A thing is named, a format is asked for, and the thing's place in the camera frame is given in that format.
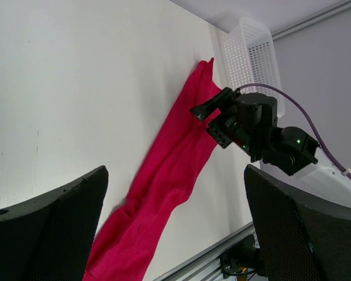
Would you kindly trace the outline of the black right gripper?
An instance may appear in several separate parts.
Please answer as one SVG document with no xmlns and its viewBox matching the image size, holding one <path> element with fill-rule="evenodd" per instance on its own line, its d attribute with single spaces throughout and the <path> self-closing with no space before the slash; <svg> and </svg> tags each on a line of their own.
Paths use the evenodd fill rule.
<svg viewBox="0 0 351 281">
<path fill-rule="evenodd" d="M 268 149 L 267 140 L 277 126 L 277 100 L 258 92 L 241 94 L 225 87 L 221 92 L 190 113 L 204 122 L 216 110 L 219 114 L 207 127 L 208 134 L 222 148 L 231 143 L 247 154 L 262 154 Z"/>
</svg>

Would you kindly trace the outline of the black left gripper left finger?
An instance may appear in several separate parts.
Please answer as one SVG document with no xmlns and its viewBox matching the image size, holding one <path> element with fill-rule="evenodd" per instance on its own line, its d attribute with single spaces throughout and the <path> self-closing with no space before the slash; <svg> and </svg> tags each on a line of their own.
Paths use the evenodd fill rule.
<svg viewBox="0 0 351 281">
<path fill-rule="evenodd" d="M 0 209 L 0 280 L 82 280 L 108 178 L 100 166 Z"/>
</svg>

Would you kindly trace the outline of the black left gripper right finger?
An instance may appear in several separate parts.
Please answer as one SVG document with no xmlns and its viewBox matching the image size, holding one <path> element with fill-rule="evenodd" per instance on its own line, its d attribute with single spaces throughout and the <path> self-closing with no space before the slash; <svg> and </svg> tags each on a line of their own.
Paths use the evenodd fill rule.
<svg viewBox="0 0 351 281">
<path fill-rule="evenodd" d="M 244 182 L 269 280 L 351 280 L 351 208 L 253 165 Z"/>
</svg>

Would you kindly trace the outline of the crimson t shirt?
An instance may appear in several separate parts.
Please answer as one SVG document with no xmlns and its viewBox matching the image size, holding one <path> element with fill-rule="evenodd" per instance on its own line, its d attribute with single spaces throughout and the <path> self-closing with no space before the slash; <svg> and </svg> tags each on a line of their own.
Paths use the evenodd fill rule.
<svg viewBox="0 0 351 281">
<path fill-rule="evenodd" d="M 200 61 L 168 113 L 126 196 L 92 244 L 84 280 L 142 280 L 173 210 L 186 202 L 216 147 L 191 108 L 219 92 Z"/>
</svg>

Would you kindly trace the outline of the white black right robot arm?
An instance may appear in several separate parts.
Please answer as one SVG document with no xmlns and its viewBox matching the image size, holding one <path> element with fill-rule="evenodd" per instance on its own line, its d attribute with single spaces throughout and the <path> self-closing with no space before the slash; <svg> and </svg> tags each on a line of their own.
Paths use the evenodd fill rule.
<svg viewBox="0 0 351 281">
<path fill-rule="evenodd" d="M 319 134 L 311 136 L 294 126 L 279 127 L 274 97 L 240 91 L 226 87 L 190 112 L 204 122 L 218 110 L 206 131 L 220 147 L 234 143 L 252 163 L 275 166 L 305 182 L 311 193 L 351 208 L 351 172 L 337 164 Z"/>
</svg>

